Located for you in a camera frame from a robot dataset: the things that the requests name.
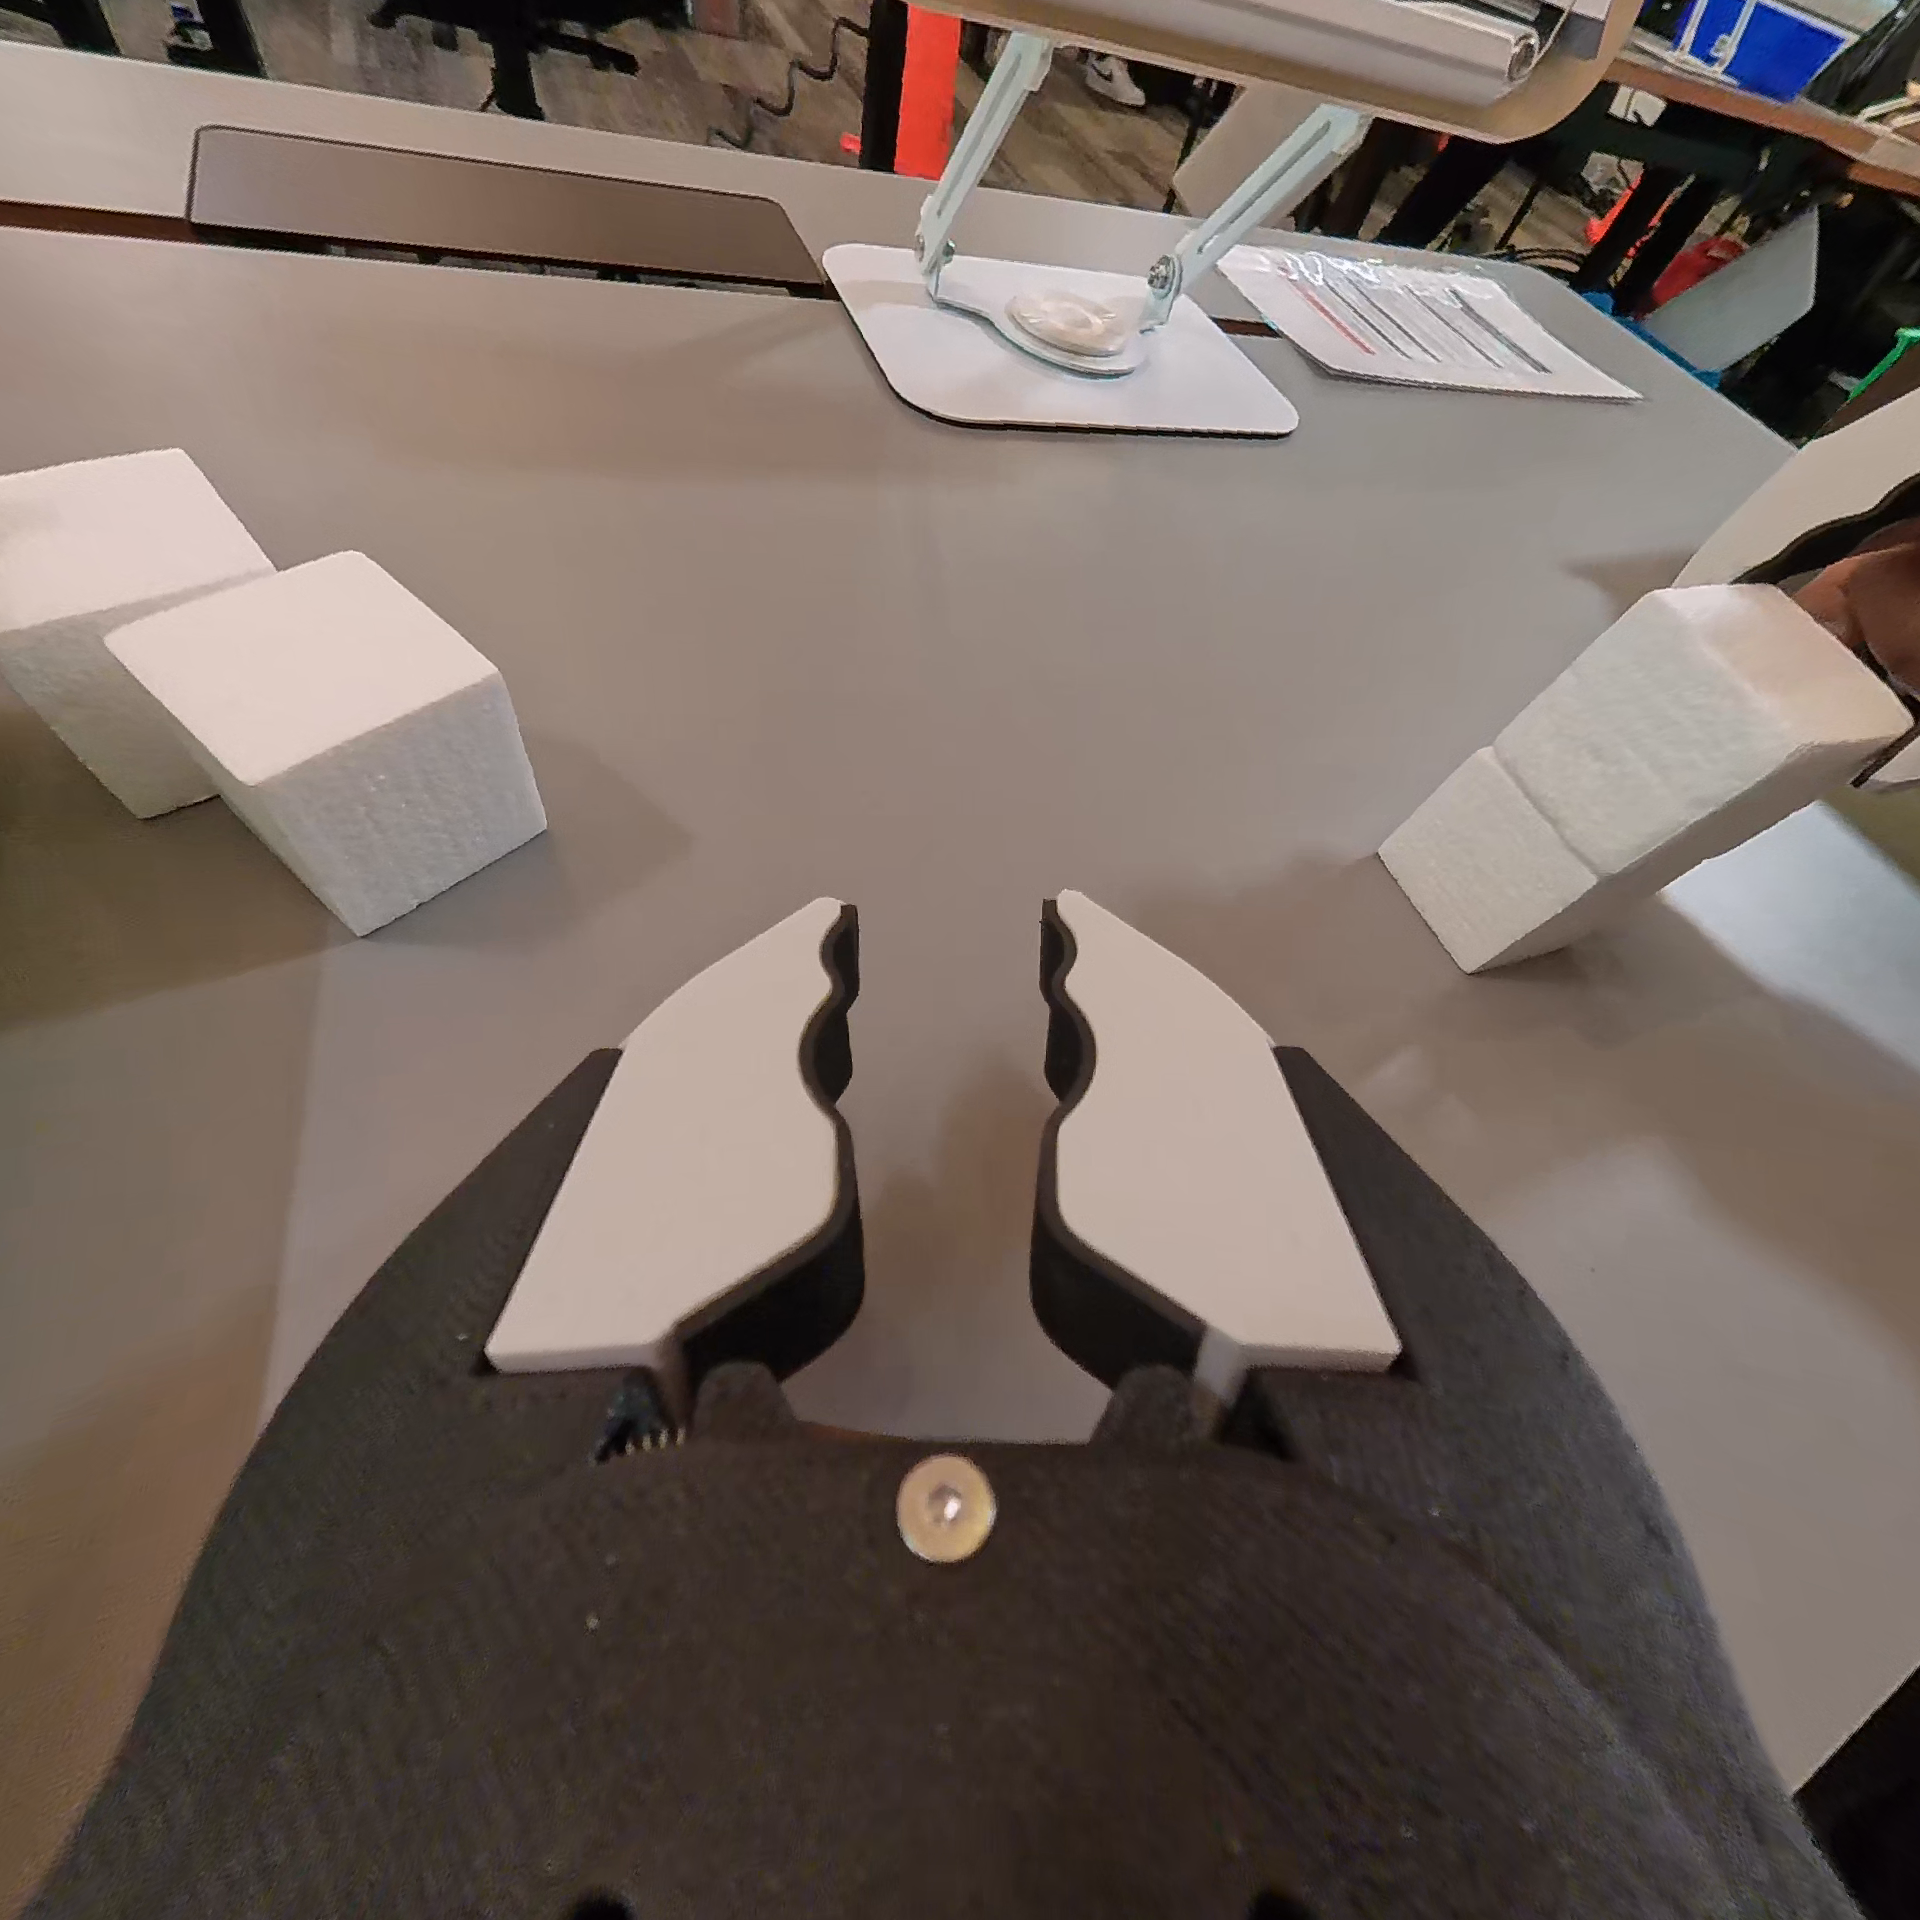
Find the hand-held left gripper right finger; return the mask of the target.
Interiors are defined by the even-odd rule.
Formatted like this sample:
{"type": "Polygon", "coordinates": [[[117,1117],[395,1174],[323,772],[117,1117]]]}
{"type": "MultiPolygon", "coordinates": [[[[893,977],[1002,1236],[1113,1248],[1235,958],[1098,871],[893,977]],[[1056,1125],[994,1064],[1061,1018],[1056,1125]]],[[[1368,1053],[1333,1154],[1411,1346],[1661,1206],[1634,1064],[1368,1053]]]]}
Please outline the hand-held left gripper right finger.
{"type": "Polygon", "coordinates": [[[1078,888],[1041,904],[1030,1304],[1109,1390],[1161,1368],[1230,1409],[1272,1368],[1400,1359],[1279,1049],[1233,996],[1078,888]]]}

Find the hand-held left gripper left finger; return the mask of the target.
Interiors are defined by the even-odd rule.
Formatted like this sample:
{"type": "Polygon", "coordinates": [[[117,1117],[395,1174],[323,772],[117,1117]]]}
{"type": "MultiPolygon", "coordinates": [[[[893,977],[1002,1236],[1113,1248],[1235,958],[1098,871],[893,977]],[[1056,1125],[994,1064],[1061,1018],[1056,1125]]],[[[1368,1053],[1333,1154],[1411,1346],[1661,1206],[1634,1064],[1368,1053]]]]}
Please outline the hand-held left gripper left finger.
{"type": "Polygon", "coordinates": [[[485,1357],[499,1376],[694,1380],[851,1225],[846,1029],[857,911],[818,896],[677,986],[622,1041],[485,1357]]]}

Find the white foam cube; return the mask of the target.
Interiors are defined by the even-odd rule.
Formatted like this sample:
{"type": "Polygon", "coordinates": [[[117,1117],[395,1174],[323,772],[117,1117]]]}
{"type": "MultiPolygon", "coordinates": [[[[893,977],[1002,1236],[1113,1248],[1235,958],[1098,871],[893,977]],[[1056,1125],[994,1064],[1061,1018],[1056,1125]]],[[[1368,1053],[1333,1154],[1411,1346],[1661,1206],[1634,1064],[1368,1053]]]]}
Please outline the white foam cube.
{"type": "Polygon", "coordinates": [[[546,829],[498,668],[360,550],[144,615],[105,645],[354,936],[546,829]]]}
{"type": "Polygon", "coordinates": [[[271,572],[181,448],[7,473],[5,684],[134,818],[198,805],[211,783],[107,638],[271,572]]]}
{"type": "Polygon", "coordinates": [[[1494,736],[1528,805],[1605,879],[1682,871],[1859,772],[1904,700],[1771,584],[1650,591],[1494,736]]]}
{"type": "Polygon", "coordinates": [[[1680,876],[1673,863],[1595,872],[1490,746],[1461,761],[1375,854],[1469,976],[1557,952],[1680,876]]]}

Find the grey desk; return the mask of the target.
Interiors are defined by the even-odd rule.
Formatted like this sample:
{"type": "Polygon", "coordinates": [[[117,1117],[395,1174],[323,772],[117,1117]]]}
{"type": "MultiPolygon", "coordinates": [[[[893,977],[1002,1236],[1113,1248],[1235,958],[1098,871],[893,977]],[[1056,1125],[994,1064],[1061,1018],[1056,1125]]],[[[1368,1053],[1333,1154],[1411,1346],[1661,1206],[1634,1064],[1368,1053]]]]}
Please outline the grey desk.
{"type": "Polygon", "coordinates": [[[502,672],[549,834],[354,940],[224,807],[136,823],[5,701],[5,1914],[128,1728],[266,1413],[590,1049],[851,901],[869,1289],[809,1418],[1078,1438],[1026,1301],[1061,886],[1304,1045],[1632,1424],[1800,1784],[1915,1665],[1915,879],[1808,809],[1461,976],[1374,849],[1781,457],[1550,284],[1622,409],[1362,391],[1285,442],[1001,437],[827,302],[162,233],[246,120],[711,178],[809,249],[919,192],[5,49],[5,468],[185,448],[279,564],[366,550],[502,672]]]}

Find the person's right hand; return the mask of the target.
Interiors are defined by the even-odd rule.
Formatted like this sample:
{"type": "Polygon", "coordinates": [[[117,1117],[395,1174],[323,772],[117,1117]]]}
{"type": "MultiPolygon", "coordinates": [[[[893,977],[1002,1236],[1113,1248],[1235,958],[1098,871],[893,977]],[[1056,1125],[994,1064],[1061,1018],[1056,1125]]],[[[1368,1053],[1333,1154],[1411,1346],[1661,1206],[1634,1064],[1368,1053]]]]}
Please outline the person's right hand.
{"type": "Polygon", "coordinates": [[[1918,542],[1832,562],[1792,600],[1902,694],[1918,700],[1918,542]]]}

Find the green plastic bin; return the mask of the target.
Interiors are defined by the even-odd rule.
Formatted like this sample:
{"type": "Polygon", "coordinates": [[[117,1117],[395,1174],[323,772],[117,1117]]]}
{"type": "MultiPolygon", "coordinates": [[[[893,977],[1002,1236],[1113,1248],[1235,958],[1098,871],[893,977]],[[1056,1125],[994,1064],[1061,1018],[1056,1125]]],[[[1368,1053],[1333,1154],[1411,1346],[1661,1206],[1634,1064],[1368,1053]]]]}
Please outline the green plastic bin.
{"type": "Polygon", "coordinates": [[[1918,327],[1902,327],[1891,346],[1881,361],[1858,378],[1847,400],[1827,420],[1827,432],[1839,432],[1843,424],[1870,416],[1871,410],[1894,401],[1918,389],[1918,327]]]}

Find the blue storage box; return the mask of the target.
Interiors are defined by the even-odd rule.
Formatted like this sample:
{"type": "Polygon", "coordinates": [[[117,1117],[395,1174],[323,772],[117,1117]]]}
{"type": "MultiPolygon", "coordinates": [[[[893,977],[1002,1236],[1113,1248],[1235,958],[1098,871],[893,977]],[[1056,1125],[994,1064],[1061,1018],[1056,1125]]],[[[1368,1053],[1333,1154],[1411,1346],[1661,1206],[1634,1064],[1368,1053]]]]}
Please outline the blue storage box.
{"type": "Polygon", "coordinates": [[[1690,1],[1678,10],[1667,46],[1725,84],[1790,102],[1859,33],[1800,1],[1690,1]]]}

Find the printed sheet in plastic sleeve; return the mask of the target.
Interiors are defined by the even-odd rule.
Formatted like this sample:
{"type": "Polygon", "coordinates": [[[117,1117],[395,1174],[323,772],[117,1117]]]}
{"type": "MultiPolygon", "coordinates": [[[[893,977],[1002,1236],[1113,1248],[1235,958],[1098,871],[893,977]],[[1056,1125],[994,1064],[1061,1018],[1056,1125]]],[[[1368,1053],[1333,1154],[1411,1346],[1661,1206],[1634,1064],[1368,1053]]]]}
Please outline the printed sheet in plastic sleeve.
{"type": "Polygon", "coordinates": [[[1235,246],[1215,273],[1320,372],[1423,392],[1634,401],[1477,271],[1235,246]]]}

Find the white laptop stand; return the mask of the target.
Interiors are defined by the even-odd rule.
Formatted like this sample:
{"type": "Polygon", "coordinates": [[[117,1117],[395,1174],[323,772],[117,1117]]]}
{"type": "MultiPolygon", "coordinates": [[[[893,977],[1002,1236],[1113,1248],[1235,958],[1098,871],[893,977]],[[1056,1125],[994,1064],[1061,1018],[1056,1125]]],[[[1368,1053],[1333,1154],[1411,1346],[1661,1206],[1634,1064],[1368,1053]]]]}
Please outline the white laptop stand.
{"type": "Polygon", "coordinates": [[[1186,294],[1151,320],[1142,276],[954,254],[958,213],[1049,62],[1043,37],[1006,40],[910,249],[824,254],[877,370],[911,409],[953,424],[1287,439],[1293,401],[1186,294]]]}

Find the orange red panel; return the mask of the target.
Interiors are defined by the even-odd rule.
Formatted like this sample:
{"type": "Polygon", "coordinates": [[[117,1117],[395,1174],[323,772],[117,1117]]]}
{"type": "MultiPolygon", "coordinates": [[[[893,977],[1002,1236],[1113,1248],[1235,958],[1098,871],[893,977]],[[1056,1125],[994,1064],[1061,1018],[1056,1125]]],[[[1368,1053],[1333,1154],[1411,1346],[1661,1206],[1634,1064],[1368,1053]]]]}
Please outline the orange red panel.
{"type": "Polygon", "coordinates": [[[953,141],[961,20],[906,1],[871,1],[857,164],[931,180],[953,141]]]}

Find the black office chair base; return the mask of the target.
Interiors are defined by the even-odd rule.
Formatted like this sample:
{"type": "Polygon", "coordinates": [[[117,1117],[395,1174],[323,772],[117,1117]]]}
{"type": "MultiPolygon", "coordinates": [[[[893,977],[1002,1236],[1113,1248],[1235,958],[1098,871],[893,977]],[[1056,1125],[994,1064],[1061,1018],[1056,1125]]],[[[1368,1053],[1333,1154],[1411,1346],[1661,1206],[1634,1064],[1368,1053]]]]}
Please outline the black office chair base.
{"type": "Polygon", "coordinates": [[[368,14],[368,25],[391,31],[405,17],[417,17],[446,49],[454,48],[459,31],[470,31],[491,60],[491,87],[481,109],[544,120],[534,56],[574,54],[598,72],[633,78],[634,56],[613,46],[608,33],[651,14],[653,4],[647,1],[382,1],[368,14]]]}

